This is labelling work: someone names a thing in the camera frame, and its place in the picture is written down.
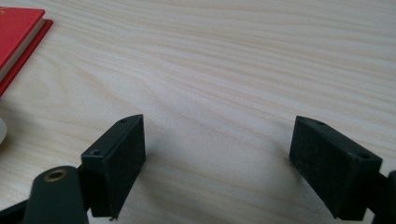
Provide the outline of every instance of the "small hole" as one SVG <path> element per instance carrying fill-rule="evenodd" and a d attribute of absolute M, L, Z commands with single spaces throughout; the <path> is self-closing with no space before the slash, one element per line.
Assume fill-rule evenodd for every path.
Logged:
<path fill-rule="evenodd" d="M 90 152 L 91 155 L 93 156 L 99 156 L 100 155 L 100 149 L 94 149 Z"/>
<path fill-rule="evenodd" d="M 364 158 L 364 159 L 366 159 L 366 160 L 370 158 L 369 155 L 364 154 L 364 153 L 359 153 L 358 156 L 360 156 L 360 157 L 362 157 L 362 158 Z"/>
<path fill-rule="evenodd" d="M 64 178 L 67 174 L 66 170 L 55 170 L 44 176 L 44 180 L 47 182 L 54 182 Z"/>

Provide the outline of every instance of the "red book cover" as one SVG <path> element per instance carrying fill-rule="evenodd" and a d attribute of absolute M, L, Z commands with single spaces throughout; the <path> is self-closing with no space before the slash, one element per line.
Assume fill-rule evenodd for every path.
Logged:
<path fill-rule="evenodd" d="M 0 7 L 0 96 L 52 25 L 43 9 Z"/>

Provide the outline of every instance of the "black plastic block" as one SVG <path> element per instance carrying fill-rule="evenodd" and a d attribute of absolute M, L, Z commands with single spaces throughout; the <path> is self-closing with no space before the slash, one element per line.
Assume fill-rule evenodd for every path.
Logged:
<path fill-rule="evenodd" d="M 381 158 L 325 123 L 297 117 L 290 161 L 334 217 L 363 219 Z"/>
<path fill-rule="evenodd" d="M 116 122 L 81 154 L 86 207 L 94 217 L 118 217 L 146 160 L 143 115 Z"/>

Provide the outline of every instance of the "black 3d-printed part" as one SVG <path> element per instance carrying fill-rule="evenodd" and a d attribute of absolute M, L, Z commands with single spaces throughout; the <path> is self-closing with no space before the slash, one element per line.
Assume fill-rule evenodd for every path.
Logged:
<path fill-rule="evenodd" d="M 43 223 L 88 223 L 76 168 L 60 166 L 35 178 L 23 224 Z"/>
<path fill-rule="evenodd" d="M 118 217 L 146 160 L 143 115 L 116 122 L 81 154 L 81 185 L 94 217 Z"/>
<path fill-rule="evenodd" d="M 0 223 L 21 224 L 26 211 L 27 200 L 0 211 Z"/>
<path fill-rule="evenodd" d="M 388 178 L 379 174 L 373 183 L 369 208 L 375 213 L 373 224 L 396 224 L 396 171 Z"/>
<path fill-rule="evenodd" d="M 325 123 L 297 117 L 290 161 L 334 217 L 363 219 L 381 158 Z"/>

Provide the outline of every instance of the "screw hole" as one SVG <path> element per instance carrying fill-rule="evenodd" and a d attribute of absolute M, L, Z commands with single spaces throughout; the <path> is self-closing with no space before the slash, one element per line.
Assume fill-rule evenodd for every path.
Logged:
<path fill-rule="evenodd" d="M 55 170 L 52 171 L 51 173 L 47 174 L 44 176 L 44 180 L 47 182 L 55 182 L 57 180 L 60 180 L 64 178 L 67 174 L 67 171 L 62 169 L 62 170 Z"/>
<path fill-rule="evenodd" d="M 94 149 L 90 152 L 90 154 L 93 156 L 99 156 L 100 152 L 101 152 L 100 149 Z"/>

